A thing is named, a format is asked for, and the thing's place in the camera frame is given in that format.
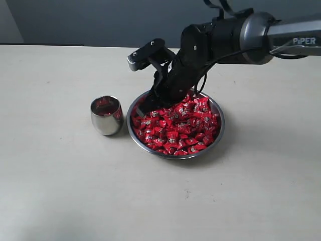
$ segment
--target bowl rim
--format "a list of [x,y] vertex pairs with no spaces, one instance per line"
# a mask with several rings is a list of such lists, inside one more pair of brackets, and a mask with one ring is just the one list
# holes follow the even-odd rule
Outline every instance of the bowl rim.
[[146,94],[149,93],[149,90],[144,92],[143,94],[141,94],[139,97],[137,97],[133,103],[130,105],[129,109],[128,109],[128,112],[127,112],[127,116],[126,116],[126,122],[127,122],[127,127],[128,127],[128,131],[129,131],[129,134],[131,136],[131,138],[134,140],[134,142],[136,142],[137,145],[139,145],[141,148],[143,148],[145,151],[151,153],[151,154],[155,154],[159,157],[162,157],[162,158],[165,158],[165,159],[173,159],[173,160],[183,160],[183,159],[189,159],[189,158],[193,158],[193,157],[196,157],[196,156],[199,156],[203,153],[206,153],[207,151],[209,151],[211,148],[213,148],[214,146],[216,146],[219,141],[222,139],[223,137],[223,134],[224,134],[224,130],[225,130],[225,118],[224,118],[224,114],[223,114],[223,111],[222,109],[220,108],[220,106],[211,98],[209,97],[207,94],[201,92],[200,94],[204,97],[208,97],[209,98],[209,101],[217,108],[219,114],[220,114],[220,117],[221,117],[221,129],[220,129],[220,133],[219,135],[216,137],[215,141],[213,143],[211,143],[207,148],[197,152],[197,153],[194,153],[194,154],[188,154],[188,155],[180,155],[180,156],[174,156],[174,155],[167,155],[167,154],[164,154],[164,153],[160,153],[160,152],[157,152],[157,151],[154,151],[150,148],[148,148],[147,146],[144,145],[143,142],[141,142],[138,137],[136,136],[135,132],[133,131],[133,128],[131,127],[131,113],[132,113],[132,110],[133,108],[135,107],[136,103],[138,100],[140,100],[143,96],[145,96]]

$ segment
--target metal cup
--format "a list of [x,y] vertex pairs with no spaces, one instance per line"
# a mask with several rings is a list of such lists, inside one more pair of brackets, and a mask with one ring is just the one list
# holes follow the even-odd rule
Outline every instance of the metal cup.
[[120,102],[115,97],[106,95],[95,99],[90,110],[92,123],[102,135],[114,135],[122,128],[124,117]]

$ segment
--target stainless steel bowl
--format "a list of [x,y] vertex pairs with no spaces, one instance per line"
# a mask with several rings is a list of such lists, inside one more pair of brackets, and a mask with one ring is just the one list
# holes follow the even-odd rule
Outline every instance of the stainless steel bowl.
[[219,107],[219,105],[212,99],[210,98],[208,95],[204,94],[204,93],[200,93],[201,96],[204,97],[208,97],[210,100],[210,106],[211,106],[211,111],[213,113],[219,113],[220,114],[220,118],[218,119],[218,121],[221,121],[221,128],[220,128],[220,132],[217,136],[217,138],[215,139],[215,141],[210,144],[206,149],[201,150],[197,153],[194,154],[190,154],[190,155],[184,155],[184,156],[174,156],[174,155],[166,155],[157,151],[154,151],[150,148],[148,148],[147,146],[145,146],[145,144],[143,142],[141,142],[138,137],[136,136],[135,132],[133,131],[133,127],[132,127],[132,121],[131,121],[131,113],[133,111],[133,108],[135,107],[135,105],[139,102],[140,99],[142,99],[143,97],[145,97],[148,94],[148,91],[141,94],[130,106],[128,112],[127,112],[127,126],[128,126],[128,131],[130,136],[132,137],[132,139],[137,143],[137,145],[139,145],[141,148],[143,148],[145,151],[148,151],[149,153],[152,153],[154,155],[157,155],[159,157],[162,158],[166,158],[166,159],[176,159],[176,160],[182,160],[182,159],[188,159],[188,158],[192,158],[192,157],[196,157],[199,155],[202,155],[206,152],[208,152],[210,149],[212,149],[213,147],[215,147],[218,142],[221,140],[223,133],[224,133],[224,128],[225,128],[225,120],[224,120],[224,115],[223,112],[221,110],[221,108]]

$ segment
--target cup rim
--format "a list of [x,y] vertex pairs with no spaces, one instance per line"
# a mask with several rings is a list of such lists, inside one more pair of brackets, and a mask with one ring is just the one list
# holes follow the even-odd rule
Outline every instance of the cup rim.
[[[101,99],[101,98],[104,98],[104,97],[111,97],[111,98],[117,100],[117,102],[118,102],[118,108],[117,108],[117,110],[115,110],[115,111],[114,111],[113,113],[111,113],[111,114],[108,114],[108,115],[97,115],[96,113],[93,112],[93,104],[94,104],[97,100],[99,100],[99,99]],[[97,98],[95,98],[95,99],[91,102],[91,104],[90,104],[90,112],[91,112],[94,116],[97,116],[97,117],[108,117],[108,116],[111,116],[111,115],[115,114],[117,111],[119,111],[119,109],[120,109],[120,101],[119,101],[119,99],[117,99],[115,96],[112,96],[112,95],[102,95],[102,96],[100,96],[100,97],[97,97]]]

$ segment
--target pile of candy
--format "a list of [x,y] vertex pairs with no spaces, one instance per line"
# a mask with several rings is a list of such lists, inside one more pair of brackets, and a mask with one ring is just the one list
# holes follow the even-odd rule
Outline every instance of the pile of candy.
[[136,136],[147,147],[167,155],[199,152],[214,142],[220,130],[219,114],[211,112],[207,97],[189,93],[181,103],[143,118],[136,108],[131,116]]

